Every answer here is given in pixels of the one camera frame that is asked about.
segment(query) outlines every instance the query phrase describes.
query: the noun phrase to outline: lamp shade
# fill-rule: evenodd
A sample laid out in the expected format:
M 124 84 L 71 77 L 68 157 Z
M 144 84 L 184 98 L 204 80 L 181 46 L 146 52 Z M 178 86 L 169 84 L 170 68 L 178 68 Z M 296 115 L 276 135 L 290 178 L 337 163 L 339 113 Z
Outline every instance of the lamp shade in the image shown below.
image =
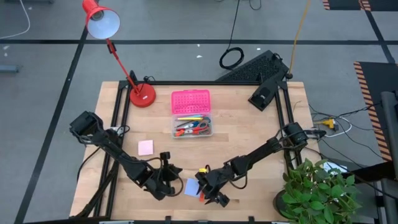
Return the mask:
M 120 18 L 112 9 L 99 6 L 95 0 L 84 0 L 83 9 L 87 30 L 94 38 L 107 39 L 119 30 Z

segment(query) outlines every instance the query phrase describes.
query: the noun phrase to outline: keyboard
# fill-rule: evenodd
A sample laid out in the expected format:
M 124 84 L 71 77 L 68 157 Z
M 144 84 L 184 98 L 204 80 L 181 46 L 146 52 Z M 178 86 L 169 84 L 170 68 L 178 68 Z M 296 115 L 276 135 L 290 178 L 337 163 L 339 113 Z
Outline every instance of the keyboard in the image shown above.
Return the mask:
M 279 72 L 285 75 L 289 68 L 282 61 L 273 60 L 273 55 L 274 53 L 267 50 L 216 81 L 265 81 Z

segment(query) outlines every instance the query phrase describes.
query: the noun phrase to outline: yellow object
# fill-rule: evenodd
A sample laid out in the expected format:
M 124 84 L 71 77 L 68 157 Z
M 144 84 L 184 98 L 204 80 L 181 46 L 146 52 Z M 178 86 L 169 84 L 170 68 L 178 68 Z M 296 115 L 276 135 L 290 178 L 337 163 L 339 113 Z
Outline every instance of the yellow object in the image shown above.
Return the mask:
M 328 128 L 330 129 L 334 129 L 335 128 L 335 120 L 334 119 L 327 119 L 325 121 L 319 121 L 319 122 L 315 122 L 315 124 L 324 124 L 326 126 L 328 126 Z
M 293 74 L 294 53 L 295 53 L 295 50 L 296 50 L 296 42 L 297 42 L 297 39 L 299 38 L 299 34 L 300 34 L 301 28 L 303 26 L 304 19 L 305 19 L 305 16 L 307 15 L 308 8 L 310 7 L 310 5 L 311 5 L 311 0 L 307 0 L 307 4 L 305 5 L 305 9 L 304 9 L 304 14 L 301 17 L 300 25 L 298 26 L 298 30 L 297 30 L 296 36 L 294 37 L 292 58 L 290 59 L 290 67 L 289 67 L 289 73 L 290 74 Z
M 201 121 L 201 120 L 203 120 L 203 118 L 184 117 L 184 118 L 177 118 L 177 120 L 179 120 L 179 121 L 186 121 L 186 120 L 189 120 L 189 121 Z

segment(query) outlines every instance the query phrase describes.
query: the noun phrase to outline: sticky note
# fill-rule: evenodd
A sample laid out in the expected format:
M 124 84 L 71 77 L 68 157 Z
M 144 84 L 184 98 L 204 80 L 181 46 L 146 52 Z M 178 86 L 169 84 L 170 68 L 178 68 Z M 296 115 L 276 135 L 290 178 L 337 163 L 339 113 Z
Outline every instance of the sticky note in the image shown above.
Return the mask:
M 187 184 L 185 184 L 185 192 L 184 194 L 199 198 L 200 197 L 200 192 L 197 194 L 199 189 L 199 183 L 195 179 L 188 178 Z
M 138 155 L 148 156 L 154 153 L 154 140 L 145 140 L 138 142 Z

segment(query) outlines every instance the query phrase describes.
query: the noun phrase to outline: yellow and black hazard tape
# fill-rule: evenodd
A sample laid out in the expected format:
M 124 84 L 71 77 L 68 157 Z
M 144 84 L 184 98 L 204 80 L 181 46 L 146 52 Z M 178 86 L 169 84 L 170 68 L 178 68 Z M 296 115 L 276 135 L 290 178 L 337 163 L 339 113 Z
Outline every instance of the yellow and black hazard tape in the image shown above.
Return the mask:
M 363 95 L 363 99 L 367 106 L 373 105 L 373 100 L 369 92 L 368 84 L 366 83 L 365 76 L 363 75 L 362 67 L 359 62 L 354 62 L 354 69 L 356 72 L 356 76 L 359 81 L 359 85 L 361 87 L 361 92 Z M 376 140 L 379 145 L 379 149 L 381 152 L 381 157 L 385 161 L 391 161 L 390 151 L 388 150 L 386 138 L 384 137 L 383 130 L 381 129 L 381 125 L 379 122 L 379 118 L 377 118 L 377 112 L 374 106 L 368 109 L 369 117 L 371 119 L 372 127 L 374 128 L 374 134 L 376 135 Z
M 323 7 L 324 7 L 326 10 L 330 10 L 329 0 L 322 0 L 322 3 L 323 3 Z
M 368 0 L 358 0 L 362 10 L 371 11 L 371 5 Z

